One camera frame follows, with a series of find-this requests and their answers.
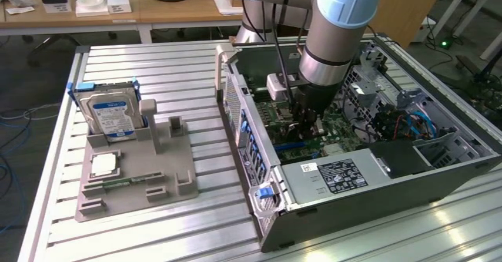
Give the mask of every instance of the vented panel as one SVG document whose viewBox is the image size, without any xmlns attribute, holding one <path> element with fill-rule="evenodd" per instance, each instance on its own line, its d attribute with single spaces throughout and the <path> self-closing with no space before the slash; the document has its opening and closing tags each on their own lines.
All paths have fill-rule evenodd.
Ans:
<svg viewBox="0 0 502 262">
<path fill-rule="evenodd" d="M 241 101 L 237 95 L 237 89 L 234 87 L 234 82 L 232 76 L 228 78 L 226 86 L 226 110 L 229 119 L 233 122 L 233 132 L 236 134 L 236 129 L 240 128 L 240 116 L 241 116 Z"/>
</svg>

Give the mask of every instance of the barcode sticker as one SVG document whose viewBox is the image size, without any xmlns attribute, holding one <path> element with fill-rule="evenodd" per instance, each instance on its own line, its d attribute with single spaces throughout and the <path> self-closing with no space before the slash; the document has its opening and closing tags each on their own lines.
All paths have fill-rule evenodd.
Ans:
<svg viewBox="0 0 502 262">
<path fill-rule="evenodd" d="M 302 164 L 301 167 L 302 167 L 304 172 L 310 172 L 310 171 L 318 170 L 316 162 Z"/>
</svg>

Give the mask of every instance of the white label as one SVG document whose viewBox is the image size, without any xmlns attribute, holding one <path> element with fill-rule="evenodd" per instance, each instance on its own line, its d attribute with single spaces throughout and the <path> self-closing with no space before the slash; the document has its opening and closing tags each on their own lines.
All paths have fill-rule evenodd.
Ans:
<svg viewBox="0 0 502 262">
<path fill-rule="evenodd" d="M 117 19 L 117 20 L 113 20 L 113 23 L 135 23 L 137 20 L 135 19 Z"/>
<path fill-rule="evenodd" d="M 304 172 L 310 172 L 310 171 L 318 170 L 316 162 L 302 164 L 301 167 L 302 167 Z"/>
<path fill-rule="evenodd" d="M 34 10 L 35 8 L 33 8 L 31 6 L 27 8 L 7 8 L 6 9 L 9 14 L 23 14 L 25 12 L 34 11 Z"/>
<path fill-rule="evenodd" d="M 110 137 L 123 137 L 134 133 L 131 117 L 126 114 L 126 102 L 106 102 L 93 105 L 103 133 Z"/>
</svg>

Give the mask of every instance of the hard drive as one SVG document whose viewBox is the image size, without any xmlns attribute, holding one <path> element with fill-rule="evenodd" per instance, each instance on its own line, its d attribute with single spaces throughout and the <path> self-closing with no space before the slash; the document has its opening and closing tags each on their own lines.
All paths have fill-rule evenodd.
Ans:
<svg viewBox="0 0 502 262">
<path fill-rule="evenodd" d="M 70 92 L 78 103 L 91 134 L 105 134 L 109 142 L 135 139 L 135 129 L 146 122 L 141 114 L 139 83 L 81 83 Z"/>
</svg>

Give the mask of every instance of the small white sticker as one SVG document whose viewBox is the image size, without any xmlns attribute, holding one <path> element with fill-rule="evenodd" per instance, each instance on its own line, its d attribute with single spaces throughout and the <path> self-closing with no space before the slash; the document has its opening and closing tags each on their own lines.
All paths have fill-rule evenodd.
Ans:
<svg viewBox="0 0 502 262">
<path fill-rule="evenodd" d="M 7 8 L 6 9 L 9 14 L 23 14 L 25 12 L 34 11 L 34 10 L 35 8 L 33 8 L 31 6 L 27 8 Z"/>
<path fill-rule="evenodd" d="M 302 167 L 304 172 L 310 172 L 310 171 L 318 170 L 316 162 L 302 164 L 301 167 Z"/>
<path fill-rule="evenodd" d="M 117 19 L 117 20 L 113 20 L 113 23 L 135 23 L 137 20 L 135 19 Z"/>
</svg>

